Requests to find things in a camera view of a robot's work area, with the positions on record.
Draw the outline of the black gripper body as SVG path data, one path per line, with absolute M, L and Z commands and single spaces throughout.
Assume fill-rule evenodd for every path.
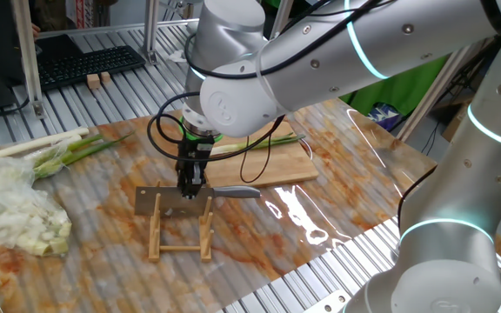
M 177 146 L 178 168 L 192 168 L 198 165 L 205 168 L 214 145 L 214 137 L 186 137 Z

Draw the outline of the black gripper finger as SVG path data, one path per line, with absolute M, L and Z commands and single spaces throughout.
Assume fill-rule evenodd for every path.
M 177 161 L 177 187 L 185 188 L 190 182 L 190 163 Z
M 182 196 L 194 198 L 203 185 L 203 172 L 199 163 L 190 164 L 190 182 L 185 188 L 181 188 Z

